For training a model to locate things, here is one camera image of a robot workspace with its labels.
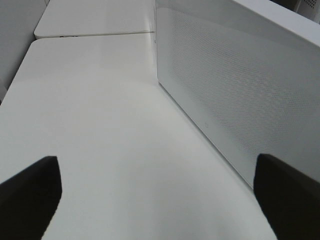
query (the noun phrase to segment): white desk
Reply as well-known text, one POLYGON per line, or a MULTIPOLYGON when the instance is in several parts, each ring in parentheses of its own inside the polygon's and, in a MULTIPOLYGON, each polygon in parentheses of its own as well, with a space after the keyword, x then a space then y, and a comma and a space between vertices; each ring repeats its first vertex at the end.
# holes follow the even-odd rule
POLYGON ((150 38, 34 42, 0 107, 0 182, 58 156, 63 193, 44 240, 275 240, 158 85, 150 38))
POLYGON ((154 0, 51 0, 34 31, 37 39, 150 33, 154 0))

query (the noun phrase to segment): adjacent desk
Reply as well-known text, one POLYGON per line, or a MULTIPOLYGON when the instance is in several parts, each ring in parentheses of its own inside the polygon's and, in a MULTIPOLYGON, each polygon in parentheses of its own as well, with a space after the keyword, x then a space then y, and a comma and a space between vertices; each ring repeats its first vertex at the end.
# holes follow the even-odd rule
POLYGON ((150 33, 153 0, 51 0, 34 31, 37 39, 150 33))
POLYGON ((150 39, 35 41, 0 107, 0 182, 58 156, 44 240, 275 240, 252 191, 158 85, 150 39))

